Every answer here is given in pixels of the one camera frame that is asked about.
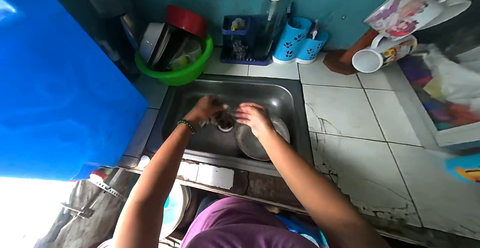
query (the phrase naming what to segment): hand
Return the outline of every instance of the hand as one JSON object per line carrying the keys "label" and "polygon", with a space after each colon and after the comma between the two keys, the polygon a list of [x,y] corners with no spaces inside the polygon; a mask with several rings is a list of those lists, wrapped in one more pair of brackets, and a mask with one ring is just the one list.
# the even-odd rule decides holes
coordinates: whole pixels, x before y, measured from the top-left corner
{"label": "hand", "polygon": [[220,104],[216,96],[204,96],[198,100],[193,109],[183,118],[192,125],[197,125],[201,121],[210,118],[214,113],[226,110],[228,107],[226,104]]}
{"label": "hand", "polygon": [[234,114],[238,123],[250,126],[251,132],[257,137],[263,137],[270,133],[276,133],[267,110],[259,104],[241,103]]}

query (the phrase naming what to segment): blue cutlery holder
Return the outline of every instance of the blue cutlery holder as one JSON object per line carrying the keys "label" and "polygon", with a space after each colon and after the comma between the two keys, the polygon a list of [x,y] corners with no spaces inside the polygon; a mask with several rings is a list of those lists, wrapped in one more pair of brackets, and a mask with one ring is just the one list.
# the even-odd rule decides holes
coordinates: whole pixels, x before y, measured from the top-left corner
{"label": "blue cutlery holder", "polygon": [[307,38],[312,22],[306,18],[293,18],[285,25],[280,41],[273,52],[273,61],[279,64],[312,63],[328,39],[327,32],[319,32],[315,39]]}

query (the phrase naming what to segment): sink drain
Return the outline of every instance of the sink drain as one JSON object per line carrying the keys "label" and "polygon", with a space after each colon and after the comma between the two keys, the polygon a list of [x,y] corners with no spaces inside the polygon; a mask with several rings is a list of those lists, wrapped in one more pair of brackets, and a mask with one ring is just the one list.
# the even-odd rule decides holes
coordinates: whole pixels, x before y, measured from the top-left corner
{"label": "sink drain", "polygon": [[222,132],[231,131],[235,125],[235,120],[226,111],[217,113],[212,121],[215,121],[214,124],[216,124],[219,130]]}

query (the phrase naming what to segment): purple shirt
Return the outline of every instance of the purple shirt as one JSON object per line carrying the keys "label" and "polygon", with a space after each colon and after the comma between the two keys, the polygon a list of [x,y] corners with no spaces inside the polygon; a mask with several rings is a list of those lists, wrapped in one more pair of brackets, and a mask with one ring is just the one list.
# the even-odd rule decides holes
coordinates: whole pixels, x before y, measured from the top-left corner
{"label": "purple shirt", "polygon": [[221,199],[193,221],[181,248],[316,248],[260,204]]}

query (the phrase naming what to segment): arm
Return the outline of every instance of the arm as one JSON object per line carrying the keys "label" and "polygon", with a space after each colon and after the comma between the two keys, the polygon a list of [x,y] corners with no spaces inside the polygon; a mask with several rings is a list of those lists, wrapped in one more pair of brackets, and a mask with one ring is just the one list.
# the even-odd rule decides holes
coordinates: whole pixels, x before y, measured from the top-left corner
{"label": "arm", "polygon": [[275,131],[262,106],[242,103],[237,111],[236,116],[242,118],[237,122],[251,127],[288,187],[324,233],[330,247],[389,247],[345,196]]}
{"label": "arm", "polygon": [[[184,117],[196,125],[223,107],[213,97],[202,97]],[[180,123],[153,156],[123,207],[113,235],[116,248],[158,247],[163,206],[170,194],[192,131]]]}

